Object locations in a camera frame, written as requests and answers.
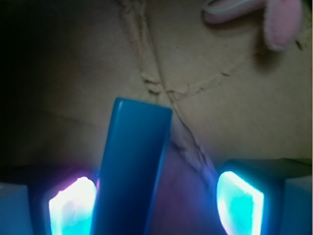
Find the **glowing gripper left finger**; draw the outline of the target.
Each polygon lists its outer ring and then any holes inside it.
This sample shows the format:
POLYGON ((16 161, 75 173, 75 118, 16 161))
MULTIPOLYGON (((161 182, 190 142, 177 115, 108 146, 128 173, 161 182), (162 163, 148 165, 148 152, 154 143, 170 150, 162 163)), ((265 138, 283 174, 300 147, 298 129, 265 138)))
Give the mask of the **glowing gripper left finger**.
POLYGON ((97 193, 85 168, 2 168, 2 235, 88 235, 97 193))

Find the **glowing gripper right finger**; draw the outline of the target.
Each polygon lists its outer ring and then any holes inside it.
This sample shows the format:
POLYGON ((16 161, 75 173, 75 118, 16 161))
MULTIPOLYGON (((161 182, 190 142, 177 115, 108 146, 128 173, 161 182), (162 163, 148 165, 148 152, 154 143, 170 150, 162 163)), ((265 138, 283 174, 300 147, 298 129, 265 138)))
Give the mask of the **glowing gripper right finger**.
POLYGON ((217 207, 228 235, 311 235, 311 159, 232 159, 217 182, 217 207))

